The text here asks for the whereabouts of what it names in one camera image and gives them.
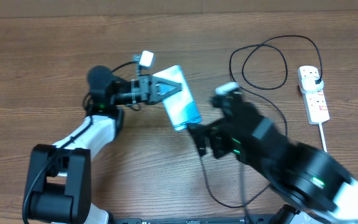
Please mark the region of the Samsung Galaxy smartphone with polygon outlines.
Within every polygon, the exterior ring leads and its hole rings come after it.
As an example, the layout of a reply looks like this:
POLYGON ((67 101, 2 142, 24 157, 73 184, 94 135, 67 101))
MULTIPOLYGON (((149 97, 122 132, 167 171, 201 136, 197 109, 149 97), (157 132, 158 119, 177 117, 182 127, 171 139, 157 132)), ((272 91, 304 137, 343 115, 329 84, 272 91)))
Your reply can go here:
POLYGON ((175 131, 186 129, 188 123, 200 123, 202 121, 181 66, 174 65, 153 74, 153 76, 182 85, 181 91, 162 101, 175 131))

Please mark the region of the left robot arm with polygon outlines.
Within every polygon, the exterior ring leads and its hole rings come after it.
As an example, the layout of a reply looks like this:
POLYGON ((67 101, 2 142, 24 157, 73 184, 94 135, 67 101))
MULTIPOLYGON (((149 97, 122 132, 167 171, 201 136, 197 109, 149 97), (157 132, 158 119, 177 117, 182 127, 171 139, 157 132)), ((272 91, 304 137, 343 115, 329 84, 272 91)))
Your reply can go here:
POLYGON ((122 106, 155 105, 183 89, 180 82, 150 74, 127 81, 102 65, 88 72, 87 81, 86 116, 80 127, 52 145, 36 145, 30 154, 24 223, 114 223, 112 213, 91 202, 92 159, 121 131, 122 106))

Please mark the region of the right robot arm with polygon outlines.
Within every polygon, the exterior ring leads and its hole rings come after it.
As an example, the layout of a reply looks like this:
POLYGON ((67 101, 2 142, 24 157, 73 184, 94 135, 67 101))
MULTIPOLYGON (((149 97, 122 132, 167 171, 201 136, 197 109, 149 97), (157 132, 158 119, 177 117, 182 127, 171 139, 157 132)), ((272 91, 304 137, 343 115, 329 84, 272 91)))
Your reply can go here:
POLYGON ((221 109, 222 118, 187 126, 201 156, 207 147, 217 159, 233 153, 291 206, 331 223, 358 223, 358 181, 333 156, 291 142, 239 91, 215 95, 211 103, 221 109))

